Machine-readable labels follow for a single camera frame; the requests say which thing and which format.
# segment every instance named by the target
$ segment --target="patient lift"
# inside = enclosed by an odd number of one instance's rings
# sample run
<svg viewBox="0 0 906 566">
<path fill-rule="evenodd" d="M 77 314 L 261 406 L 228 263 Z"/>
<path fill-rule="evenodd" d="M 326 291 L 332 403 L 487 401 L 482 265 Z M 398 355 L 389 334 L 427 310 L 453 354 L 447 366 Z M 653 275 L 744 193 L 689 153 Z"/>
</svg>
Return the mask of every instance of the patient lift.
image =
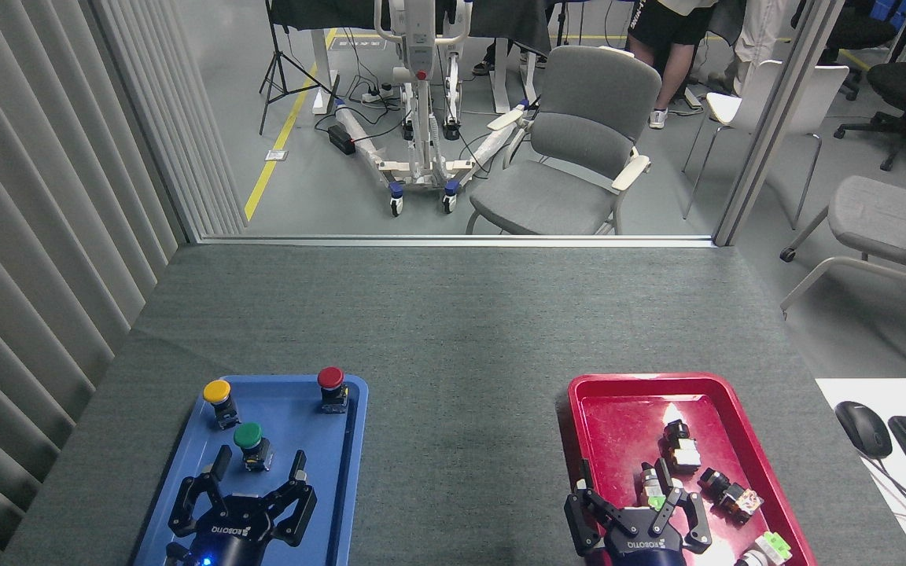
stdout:
<svg viewBox="0 0 906 566">
<path fill-rule="evenodd" d="M 456 0 L 443 18 L 443 34 L 436 33 L 435 0 L 389 0 L 392 32 L 382 29 L 382 0 L 374 0 L 374 26 L 388 42 L 396 43 L 402 65 L 393 68 L 393 82 L 400 85 L 400 111 L 403 113 L 403 132 L 407 140 L 407 161 L 385 159 L 384 149 L 375 147 L 354 112 L 337 112 L 352 140 L 356 152 L 366 159 L 377 173 L 377 180 L 389 189 L 391 213 L 403 210 L 403 191 L 410 187 L 442 189 L 443 212 L 450 214 L 456 207 L 457 193 L 480 165 L 492 158 L 506 143 L 513 128 L 503 128 L 489 134 L 471 159 L 446 160 L 439 150 L 440 124 L 433 111 L 430 80 L 437 67 L 437 48 L 443 47 L 446 60 L 443 76 L 446 117 L 442 124 L 444 137 L 459 139 L 460 78 L 459 58 L 463 43 L 470 31 L 472 0 Z"/>
</svg>

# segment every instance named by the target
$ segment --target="red button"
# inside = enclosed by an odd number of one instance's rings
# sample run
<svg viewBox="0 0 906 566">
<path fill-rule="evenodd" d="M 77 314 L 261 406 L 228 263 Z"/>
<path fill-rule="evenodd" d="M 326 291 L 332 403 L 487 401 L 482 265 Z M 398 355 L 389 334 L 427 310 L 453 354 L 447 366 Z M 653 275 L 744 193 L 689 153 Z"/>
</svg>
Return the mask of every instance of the red button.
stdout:
<svg viewBox="0 0 906 566">
<path fill-rule="evenodd" d="M 324 389 L 334 389 L 344 382 L 344 372 L 341 368 L 324 368 L 317 373 L 317 384 Z"/>
</svg>

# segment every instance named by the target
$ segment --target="robotic hand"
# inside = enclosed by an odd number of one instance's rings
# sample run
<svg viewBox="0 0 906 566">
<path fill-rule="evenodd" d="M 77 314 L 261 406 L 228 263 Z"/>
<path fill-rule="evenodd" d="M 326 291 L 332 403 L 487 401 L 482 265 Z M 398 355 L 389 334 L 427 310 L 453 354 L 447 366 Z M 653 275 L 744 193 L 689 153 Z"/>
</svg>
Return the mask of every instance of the robotic hand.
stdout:
<svg viewBox="0 0 906 566">
<path fill-rule="evenodd" d="M 317 504 L 313 487 L 306 484 L 306 454 L 296 451 L 289 480 L 262 498 L 237 494 L 223 497 L 219 481 L 230 459 L 230 448 L 223 444 L 211 470 L 186 477 L 180 484 L 167 524 L 177 537 L 194 534 L 194 540 L 190 549 L 176 542 L 166 545 L 165 566 L 257 566 L 273 538 L 292 547 L 302 542 Z M 195 520 L 194 504 L 201 494 L 208 494 L 212 508 Z M 274 520 L 293 502 L 296 508 L 292 515 L 276 524 Z"/>
<path fill-rule="evenodd" d="M 650 469 L 643 463 L 644 469 Z M 576 490 L 565 499 L 565 518 L 572 533 L 576 554 L 586 556 L 600 543 L 600 534 L 586 521 L 592 516 L 604 527 L 604 546 L 613 566 L 686 566 L 683 549 L 701 554 L 712 545 L 712 531 L 702 505 L 700 494 L 676 487 L 664 460 L 655 462 L 665 500 L 661 508 L 629 506 L 618 509 L 600 494 L 586 487 L 585 480 L 576 484 Z M 680 533 L 669 523 L 673 511 L 679 506 L 687 516 L 689 533 Z"/>
</svg>

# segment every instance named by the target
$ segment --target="black shorts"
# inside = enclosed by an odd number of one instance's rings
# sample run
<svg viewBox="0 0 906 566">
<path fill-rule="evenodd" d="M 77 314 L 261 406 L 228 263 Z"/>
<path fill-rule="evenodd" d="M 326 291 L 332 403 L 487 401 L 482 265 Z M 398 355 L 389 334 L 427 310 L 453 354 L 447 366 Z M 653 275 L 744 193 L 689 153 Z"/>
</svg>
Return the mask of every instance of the black shorts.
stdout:
<svg viewBox="0 0 906 566">
<path fill-rule="evenodd" d="M 708 33 L 714 10 L 715 6 L 695 8 L 682 16 L 658 0 L 639 0 L 628 33 L 654 50 L 664 50 L 670 43 L 696 46 Z"/>
</svg>

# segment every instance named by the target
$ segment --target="vertical blinds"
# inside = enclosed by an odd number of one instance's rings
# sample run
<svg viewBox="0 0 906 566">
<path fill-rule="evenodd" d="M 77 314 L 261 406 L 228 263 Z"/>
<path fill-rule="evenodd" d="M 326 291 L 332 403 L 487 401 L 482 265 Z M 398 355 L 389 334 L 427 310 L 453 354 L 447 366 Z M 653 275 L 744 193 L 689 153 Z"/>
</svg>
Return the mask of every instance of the vertical blinds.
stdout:
<svg viewBox="0 0 906 566">
<path fill-rule="evenodd" d="M 0 552 L 177 248 L 83 8 L 0 1 Z"/>
<path fill-rule="evenodd" d="M 91 0 L 195 241 L 247 218 L 194 57 L 171 2 Z"/>
</svg>

